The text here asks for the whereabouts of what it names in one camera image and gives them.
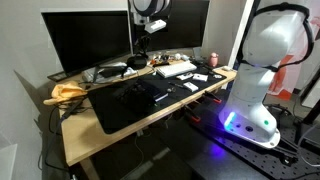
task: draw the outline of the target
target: black monitor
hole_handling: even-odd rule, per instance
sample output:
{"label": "black monitor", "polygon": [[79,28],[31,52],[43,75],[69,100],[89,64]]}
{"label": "black monitor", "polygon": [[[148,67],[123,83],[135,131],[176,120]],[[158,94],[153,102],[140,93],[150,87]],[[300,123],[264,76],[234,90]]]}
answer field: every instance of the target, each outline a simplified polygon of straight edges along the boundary
{"label": "black monitor", "polygon": [[[152,17],[152,19],[166,19],[167,26],[149,35],[151,38],[147,51],[165,49],[193,48],[202,46],[209,0],[172,0],[172,6]],[[134,25],[130,17],[132,42],[147,32],[144,26]]]}
{"label": "black monitor", "polygon": [[129,54],[127,11],[43,12],[67,75]]}

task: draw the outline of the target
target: desk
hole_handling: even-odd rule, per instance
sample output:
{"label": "desk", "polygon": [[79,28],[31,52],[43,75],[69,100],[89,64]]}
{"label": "desk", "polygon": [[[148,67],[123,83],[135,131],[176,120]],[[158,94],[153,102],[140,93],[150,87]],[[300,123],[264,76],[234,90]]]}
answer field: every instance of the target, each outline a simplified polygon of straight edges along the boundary
{"label": "desk", "polygon": [[[146,67],[139,71],[139,75],[146,74],[150,72],[150,70],[150,67]],[[180,109],[182,107],[182,104],[189,104],[190,102],[200,98],[205,90],[213,91],[220,88],[222,85],[232,81],[236,76],[236,72],[234,71],[226,72],[221,69],[215,71],[226,76],[227,78],[181,100],[180,103],[175,103],[165,109],[162,109],[161,111],[145,117],[140,121],[127,126],[126,128],[123,128],[113,134],[104,133],[99,120],[97,119],[97,116],[92,109],[89,109],[79,115],[70,116],[61,124],[66,162],[68,166],[80,163],[89,179],[99,179],[99,176],[97,175],[90,160],[91,155],[112,145],[113,143],[116,143],[117,141],[129,136],[130,134],[141,130],[142,128],[152,124],[162,117],[165,117],[166,115],[169,115],[170,113]],[[86,99],[83,102],[83,106],[90,107],[90,101]]]}

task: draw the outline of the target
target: black desk mat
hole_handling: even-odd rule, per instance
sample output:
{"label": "black desk mat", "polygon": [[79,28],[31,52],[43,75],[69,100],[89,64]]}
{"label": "black desk mat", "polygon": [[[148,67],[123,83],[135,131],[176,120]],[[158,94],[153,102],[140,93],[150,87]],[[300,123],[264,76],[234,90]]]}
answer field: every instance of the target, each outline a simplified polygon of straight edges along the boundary
{"label": "black desk mat", "polygon": [[[299,156],[297,162],[285,165],[281,162],[281,158],[279,158],[281,156],[278,152],[260,148],[228,133],[217,132],[216,127],[219,123],[217,114],[221,107],[221,105],[209,101],[202,103],[195,109],[195,112],[201,116],[201,122],[191,123],[191,125],[270,179],[296,179],[300,177],[301,179],[320,179],[320,167],[307,165]],[[281,137],[292,143],[294,143],[296,133],[293,119],[293,116],[281,116],[278,127]],[[285,144],[280,142],[278,146],[285,147]],[[302,151],[302,155],[311,163],[320,164],[319,155],[305,149]]]}
{"label": "black desk mat", "polygon": [[[208,70],[202,67],[192,72],[200,73],[200,74],[208,74]],[[112,134],[120,129],[123,129],[143,119],[144,117],[154,114],[226,78],[225,76],[222,75],[222,78],[217,79],[217,78],[214,78],[213,75],[212,74],[209,75],[207,82],[200,82],[200,81],[194,81],[192,80],[192,78],[181,81],[176,79],[175,77],[163,78],[158,74],[157,75],[147,74],[147,75],[129,79],[123,82],[118,82],[110,86],[89,91],[88,97],[101,123],[103,130],[107,134]],[[123,93],[125,89],[133,85],[138,78],[157,86],[162,91],[166,91],[169,87],[173,87],[169,85],[168,82],[173,82],[181,85],[185,82],[192,82],[193,84],[199,87],[199,90],[195,92],[190,92],[187,89],[181,89],[179,87],[175,87],[176,92],[169,93],[168,97],[157,102],[154,107],[151,107],[150,109],[148,109],[148,112],[144,114],[137,114],[137,113],[134,113],[132,110],[130,110],[130,108],[124,106],[121,102],[119,102],[117,97],[121,93]]]}

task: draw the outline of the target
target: floor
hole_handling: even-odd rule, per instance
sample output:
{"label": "floor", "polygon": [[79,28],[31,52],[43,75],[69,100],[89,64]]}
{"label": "floor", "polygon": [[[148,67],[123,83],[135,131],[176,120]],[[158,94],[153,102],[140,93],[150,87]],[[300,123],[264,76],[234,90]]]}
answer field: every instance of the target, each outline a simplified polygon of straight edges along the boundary
{"label": "floor", "polygon": [[[293,95],[290,101],[284,101],[268,95],[264,104],[280,104],[297,117],[305,117],[310,108],[301,106],[296,97],[297,95]],[[174,124],[175,118],[169,118],[152,124],[149,129],[144,130],[143,136],[133,134],[93,156],[101,179],[202,179],[157,138]],[[71,170],[78,180],[87,179],[79,165],[71,167]]]}

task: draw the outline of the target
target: white keyboard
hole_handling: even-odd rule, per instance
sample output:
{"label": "white keyboard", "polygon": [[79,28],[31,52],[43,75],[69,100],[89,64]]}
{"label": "white keyboard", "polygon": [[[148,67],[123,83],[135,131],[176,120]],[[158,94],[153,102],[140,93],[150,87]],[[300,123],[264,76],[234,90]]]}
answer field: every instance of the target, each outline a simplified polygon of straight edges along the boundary
{"label": "white keyboard", "polygon": [[182,62],[178,64],[161,66],[157,68],[157,73],[159,73],[164,78],[175,76],[178,74],[186,73],[189,71],[196,70],[197,66],[191,64],[190,62]]}

